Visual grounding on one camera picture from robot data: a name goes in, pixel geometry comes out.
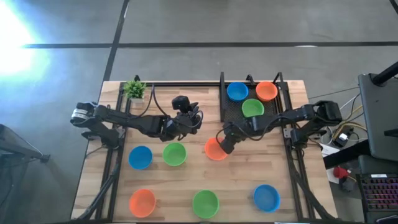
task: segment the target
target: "blue bowl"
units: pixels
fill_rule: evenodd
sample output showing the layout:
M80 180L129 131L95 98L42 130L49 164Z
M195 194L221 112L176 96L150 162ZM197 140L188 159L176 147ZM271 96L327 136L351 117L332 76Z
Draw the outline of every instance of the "blue bowl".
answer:
M254 190L254 204L263 212L274 212L279 208L278 191L271 185L260 185Z
M231 83L226 89L228 97L235 102L239 102L248 97L249 89L243 83Z
M152 162L152 152L146 146L137 146L130 152L129 164L132 168L143 170Z

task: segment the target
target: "small plant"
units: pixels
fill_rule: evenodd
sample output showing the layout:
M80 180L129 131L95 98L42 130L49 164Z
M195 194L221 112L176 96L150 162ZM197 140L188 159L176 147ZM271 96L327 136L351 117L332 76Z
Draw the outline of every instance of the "small plant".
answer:
M123 88L126 92L127 98L142 99L144 97L146 87L146 83L141 83L140 81L128 81Z

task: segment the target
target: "black tray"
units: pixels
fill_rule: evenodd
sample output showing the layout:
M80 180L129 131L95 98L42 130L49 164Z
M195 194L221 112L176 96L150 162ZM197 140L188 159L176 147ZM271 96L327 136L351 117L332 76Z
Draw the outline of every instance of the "black tray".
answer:
M246 77L246 80L249 82L244 83L248 89L249 89L249 94L246 99L240 102L235 102L230 100L228 98L228 94L226 93L226 89L231 82L225 82L224 81L224 73L221 72L220 76L220 110L221 110L221 122L228 122L228 121L239 121L244 119L243 112L242 112L242 104L245 100L248 99L256 99L256 86L258 82L255 82L252 78L251 75L248 75ZM264 105L264 114L267 115L274 115L277 114L277 107L276 107L276 102L275 99L269 101L269 102L262 102Z

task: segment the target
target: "potted plant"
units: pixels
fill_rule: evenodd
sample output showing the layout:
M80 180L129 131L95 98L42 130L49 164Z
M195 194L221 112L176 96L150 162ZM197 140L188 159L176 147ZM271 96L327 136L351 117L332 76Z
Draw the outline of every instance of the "potted plant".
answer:
M141 83L140 81L128 81L124 84L124 92L126 97L131 100L131 103L143 103L144 102L144 92L147 87L146 83Z

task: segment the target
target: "green bowl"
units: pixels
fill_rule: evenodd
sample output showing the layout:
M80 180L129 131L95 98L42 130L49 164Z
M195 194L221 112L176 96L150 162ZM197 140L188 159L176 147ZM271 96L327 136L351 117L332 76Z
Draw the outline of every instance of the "green bowl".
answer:
M248 99L242 104L242 112L246 118L264 114L264 105L256 99Z
M170 143L163 150L163 159L170 166L179 166L187 158L185 147L177 142Z
M201 190L194 196L192 207L199 218L211 218L217 214L220 203L214 192Z

